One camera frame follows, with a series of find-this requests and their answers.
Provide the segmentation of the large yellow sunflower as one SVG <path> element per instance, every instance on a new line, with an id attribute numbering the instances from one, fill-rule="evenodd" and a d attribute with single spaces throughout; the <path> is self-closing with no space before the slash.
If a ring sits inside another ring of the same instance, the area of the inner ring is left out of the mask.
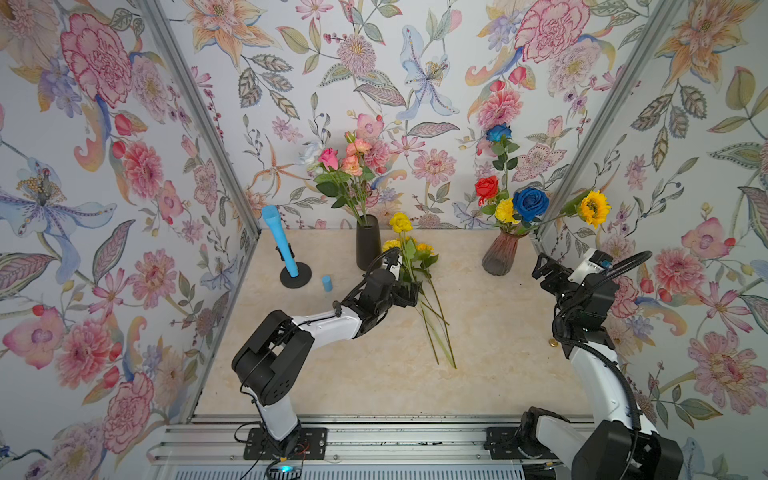
<path id="1" fill-rule="evenodd" d="M 458 368 L 453 351 L 449 327 L 439 293 L 434 282 L 431 268 L 434 267 L 439 255 L 433 247 L 419 243 L 416 245 L 416 273 L 421 280 L 418 312 L 425 325 L 427 338 L 437 364 L 441 362 L 438 352 L 441 351 L 445 363 L 452 369 Z"/>

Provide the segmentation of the orange yellow sunflower vase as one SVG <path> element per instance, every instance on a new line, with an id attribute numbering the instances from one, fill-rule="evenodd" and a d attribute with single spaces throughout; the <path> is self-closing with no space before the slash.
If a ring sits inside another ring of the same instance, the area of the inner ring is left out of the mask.
<path id="1" fill-rule="evenodd" d="M 536 231 L 542 225 L 548 224 L 554 220 L 576 217 L 588 225 L 598 227 L 607 220 L 610 210 L 611 205 L 608 203 L 607 197 L 604 194 L 598 191 L 586 191 L 567 202 L 561 208 L 560 212 L 549 221 L 542 220 L 542 216 L 547 211 L 532 222 L 525 222 L 522 220 L 523 231 Z"/>

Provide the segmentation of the yellow carnation vase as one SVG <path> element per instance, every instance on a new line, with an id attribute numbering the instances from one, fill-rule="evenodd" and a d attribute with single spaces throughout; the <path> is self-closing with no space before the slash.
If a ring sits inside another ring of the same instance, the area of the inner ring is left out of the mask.
<path id="1" fill-rule="evenodd" d="M 395 249 L 395 248 L 397 248 L 397 249 L 401 249 L 402 248 L 402 244 L 401 244 L 401 242 L 398 239 L 389 240 L 389 241 L 385 242 L 382 245 L 382 251 L 383 252 L 386 252 L 388 250 L 392 250 L 392 249 Z"/>

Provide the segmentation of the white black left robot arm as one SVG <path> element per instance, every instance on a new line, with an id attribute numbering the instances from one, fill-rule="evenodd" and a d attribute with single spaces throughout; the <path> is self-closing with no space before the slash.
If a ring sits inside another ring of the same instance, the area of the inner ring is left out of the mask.
<path id="1" fill-rule="evenodd" d="M 391 308 L 416 306 L 420 293 L 419 282 L 400 281 L 381 268 L 367 273 L 328 312 L 295 317 L 270 312 L 231 362 L 240 392 L 256 405 L 268 438 L 284 443 L 298 436 L 300 421 L 289 392 L 312 351 L 364 336 Z"/>

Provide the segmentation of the black cylindrical vase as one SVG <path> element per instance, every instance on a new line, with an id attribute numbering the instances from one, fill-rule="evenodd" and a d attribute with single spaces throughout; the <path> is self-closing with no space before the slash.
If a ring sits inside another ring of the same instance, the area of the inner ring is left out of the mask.
<path id="1" fill-rule="evenodd" d="M 356 264 L 359 269 L 368 271 L 381 266 L 379 255 L 382 243 L 378 219 L 370 214 L 361 218 L 356 228 Z"/>

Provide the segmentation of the brown glass vase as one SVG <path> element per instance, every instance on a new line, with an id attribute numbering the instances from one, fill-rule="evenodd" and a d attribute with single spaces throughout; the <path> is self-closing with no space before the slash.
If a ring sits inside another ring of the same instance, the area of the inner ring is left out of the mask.
<path id="1" fill-rule="evenodd" d="M 520 235 L 501 231 L 483 256 L 483 269 L 493 276 L 507 275 L 514 265 L 520 239 Z"/>

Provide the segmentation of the peach pink flowers cluster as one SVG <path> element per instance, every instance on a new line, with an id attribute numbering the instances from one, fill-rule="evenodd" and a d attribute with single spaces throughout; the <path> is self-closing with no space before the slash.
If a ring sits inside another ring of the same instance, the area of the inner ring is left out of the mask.
<path id="1" fill-rule="evenodd" d="M 371 150 L 371 145 L 362 139 L 355 139 L 347 144 L 346 157 L 341 162 L 340 170 L 344 173 L 360 177 L 365 165 L 364 157 Z"/>

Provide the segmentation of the small blue cylinder cap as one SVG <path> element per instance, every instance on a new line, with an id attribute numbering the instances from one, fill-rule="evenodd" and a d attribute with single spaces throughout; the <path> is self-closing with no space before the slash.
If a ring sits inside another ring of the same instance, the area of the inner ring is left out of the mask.
<path id="1" fill-rule="evenodd" d="M 333 290 L 333 282 L 330 275 L 324 275 L 322 277 L 322 284 L 325 292 L 331 292 Z"/>

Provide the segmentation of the large blue rose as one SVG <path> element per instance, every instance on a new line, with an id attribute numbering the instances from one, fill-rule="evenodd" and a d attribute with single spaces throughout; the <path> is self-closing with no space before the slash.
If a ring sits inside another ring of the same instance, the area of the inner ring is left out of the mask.
<path id="1" fill-rule="evenodd" d="M 533 187 L 526 187 L 513 195 L 513 205 L 525 222 L 532 222 L 549 208 L 547 194 Z"/>

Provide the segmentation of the small yellow flower left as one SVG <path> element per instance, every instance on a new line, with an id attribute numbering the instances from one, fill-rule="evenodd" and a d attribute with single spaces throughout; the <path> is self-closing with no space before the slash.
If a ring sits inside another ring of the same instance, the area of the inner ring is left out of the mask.
<path id="1" fill-rule="evenodd" d="M 504 199 L 496 206 L 494 217 L 500 225 L 517 225 L 520 223 L 520 215 L 511 198 Z"/>

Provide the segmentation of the black microphone stand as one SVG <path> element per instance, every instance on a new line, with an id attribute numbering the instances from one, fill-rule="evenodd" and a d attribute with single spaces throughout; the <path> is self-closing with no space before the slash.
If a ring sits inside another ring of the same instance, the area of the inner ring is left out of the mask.
<path id="1" fill-rule="evenodd" d="M 280 254 L 284 267 L 279 274 L 280 283 L 288 289 L 299 289 L 304 287 L 312 279 L 311 267 L 303 262 L 297 261 L 292 246 L 287 248 L 276 247 Z"/>

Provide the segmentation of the red rose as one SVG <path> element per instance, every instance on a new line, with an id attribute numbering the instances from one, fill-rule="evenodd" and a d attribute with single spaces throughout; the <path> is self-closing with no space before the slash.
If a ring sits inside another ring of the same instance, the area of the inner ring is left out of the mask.
<path id="1" fill-rule="evenodd" d="M 496 176 L 489 176 L 479 179 L 475 183 L 475 193 L 478 199 L 478 205 L 483 206 L 493 200 L 499 191 L 499 179 Z"/>

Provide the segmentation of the pink rose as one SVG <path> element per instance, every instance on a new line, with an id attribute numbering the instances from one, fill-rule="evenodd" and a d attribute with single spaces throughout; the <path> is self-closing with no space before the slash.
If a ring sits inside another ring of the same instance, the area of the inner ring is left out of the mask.
<path id="1" fill-rule="evenodd" d="M 319 161 L 323 167 L 328 171 L 336 171 L 339 169 L 338 153 L 333 148 L 325 149 L 319 156 Z"/>

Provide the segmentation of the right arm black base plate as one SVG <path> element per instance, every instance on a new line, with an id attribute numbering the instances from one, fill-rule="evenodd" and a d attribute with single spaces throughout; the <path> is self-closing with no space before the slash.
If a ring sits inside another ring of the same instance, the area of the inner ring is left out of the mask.
<path id="1" fill-rule="evenodd" d="M 486 429 L 483 448 L 490 453 L 492 460 L 558 460 L 530 433 L 519 433 L 518 430 L 516 426 Z"/>

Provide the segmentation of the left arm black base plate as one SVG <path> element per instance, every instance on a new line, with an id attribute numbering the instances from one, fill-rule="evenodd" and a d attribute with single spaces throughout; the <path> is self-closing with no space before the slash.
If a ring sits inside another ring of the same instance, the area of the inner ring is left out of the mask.
<path id="1" fill-rule="evenodd" d="M 283 440 L 272 438 L 264 428 L 249 431 L 243 458 L 249 461 L 261 459 L 324 460 L 328 445 L 327 428 L 297 427 Z"/>

